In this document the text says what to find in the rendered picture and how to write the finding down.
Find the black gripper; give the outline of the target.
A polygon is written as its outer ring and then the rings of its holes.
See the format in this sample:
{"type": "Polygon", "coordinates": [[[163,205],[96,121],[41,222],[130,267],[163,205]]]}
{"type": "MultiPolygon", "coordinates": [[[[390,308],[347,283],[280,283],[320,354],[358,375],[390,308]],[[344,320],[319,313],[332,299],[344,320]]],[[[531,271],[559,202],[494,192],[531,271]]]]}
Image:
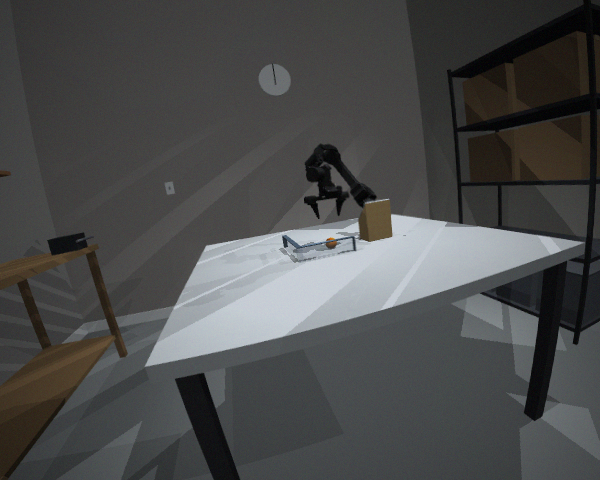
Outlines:
{"type": "MultiPolygon", "coordinates": [[[[316,201],[318,200],[325,200],[325,199],[331,199],[331,198],[326,198],[325,195],[322,195],[322,188],[324,186],[324,184],[327,184],[327,186],[332,186],[332,180],[331,181],[324,181],[324,182],[318,182],[318,186],[319,186],[319,196],[305,196],[304,197],[304,203],[307,203],[308,205],[310,205],[312,207],[312,209],[314,210],[316,216],[318,219],[320,219],[319,217],[319,211],[318,211],[318,203],[316,203],[316,201]],[[323,197],[325,196],[325,197],[323,197]]],[[[343,205],[343,202],[345,200],[347,200],[346,198],[348,198],[349,195],[347,192],[342,192],[342,194],[338,194],[338,197],[336,199],[336,206],[337,206],[337,213],[338,216],[340,216],[340,212],[341,212],[341,208],[343,205]]]]}

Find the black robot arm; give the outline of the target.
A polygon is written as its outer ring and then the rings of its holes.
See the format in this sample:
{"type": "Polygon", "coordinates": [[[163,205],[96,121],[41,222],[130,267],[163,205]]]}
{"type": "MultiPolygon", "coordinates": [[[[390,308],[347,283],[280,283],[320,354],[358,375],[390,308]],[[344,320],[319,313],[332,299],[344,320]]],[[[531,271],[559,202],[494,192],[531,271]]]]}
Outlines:
{"type": "MultiPolygon", "coordinates": [[[[332,169],[331,166],[329,166],[329,164],[325,164],[324,166],[320,167],[324,161],[333,165],[342,178],[346,181],[351,190],[350,194],[359,206],[363,208],[365,203],[376,201],[376,195],[374,191],[365,184],[357,181],[345,164],[342,163],[338,149],[331,144],[320,143],[316,147],[313,155],[306,160],[306,178],[310,183],[332,180],[330,170],[332,169]],[[324,152],[324,150],[326,151],[324,152]]],[[[342,194],[342,192],[342,186],[335,187],[335,184],[332,184],[332,186],[327,186],[327,184],[324,184],[322,188],[322,195],[325,195],[326,198],[337,198],[338,194],[342,194]]]]}

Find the clear l-shaped low wall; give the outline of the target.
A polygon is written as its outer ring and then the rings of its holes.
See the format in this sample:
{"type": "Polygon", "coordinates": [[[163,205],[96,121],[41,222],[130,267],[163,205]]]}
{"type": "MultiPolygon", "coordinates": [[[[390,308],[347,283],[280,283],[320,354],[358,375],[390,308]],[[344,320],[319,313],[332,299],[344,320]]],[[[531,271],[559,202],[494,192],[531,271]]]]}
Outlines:
{"type": "Polygon", "coordinates": [[[355,238],[344,239],[299,249],[296,249],[285,238],[283,238],[283,244],[284,248],[297,260],[298,263],[356,251],[355,238]]]}

